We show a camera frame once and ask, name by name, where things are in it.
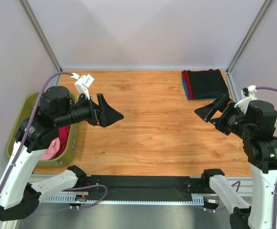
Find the black t shirt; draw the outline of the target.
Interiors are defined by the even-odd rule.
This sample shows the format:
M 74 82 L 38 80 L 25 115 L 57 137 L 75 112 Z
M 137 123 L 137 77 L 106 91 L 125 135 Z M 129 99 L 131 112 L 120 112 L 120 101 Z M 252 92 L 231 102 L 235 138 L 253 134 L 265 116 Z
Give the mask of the black t shirt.
M 216 99 L 221 94 L 229 96 L 228 87 L 219 69 L 188 71 L 191 90 L 196 100 Z

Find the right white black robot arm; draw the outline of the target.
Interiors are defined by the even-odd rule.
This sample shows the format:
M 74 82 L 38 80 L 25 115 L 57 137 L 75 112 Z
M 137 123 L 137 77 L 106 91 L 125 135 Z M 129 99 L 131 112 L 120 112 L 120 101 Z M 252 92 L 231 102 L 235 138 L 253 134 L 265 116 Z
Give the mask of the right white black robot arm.
M 252 99 L 235 103 L 222 94 L 195 114 L 225 135 L 243 142 L 252 173 L 252 203 L 229 184 L 221 169 L 206 169 L 201 178 L 229 212 L 233 229 L 277 229 L 277 111 L 266 101 Z

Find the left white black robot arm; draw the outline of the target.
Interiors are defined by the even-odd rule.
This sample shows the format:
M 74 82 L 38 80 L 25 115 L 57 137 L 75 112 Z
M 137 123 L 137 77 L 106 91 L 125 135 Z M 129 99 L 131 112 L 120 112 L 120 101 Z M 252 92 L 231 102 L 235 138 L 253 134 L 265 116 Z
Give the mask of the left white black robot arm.
M 81 94 L 75 102 L 63 86 L 53 86 L 38 95 L 31 116 L 20 124 L 13 153 L 0 179 L 0 221 L 24 219 L 50 196 L 85 187 L 86 173 L 77 166 L 39 183 L 30 183 L 29 178 L 51 142 L 59 136 L 60 128 L 82 121 L 108 127 L 123 119 L 103 94 L 97 94 L 97 99 L 94 102 Z

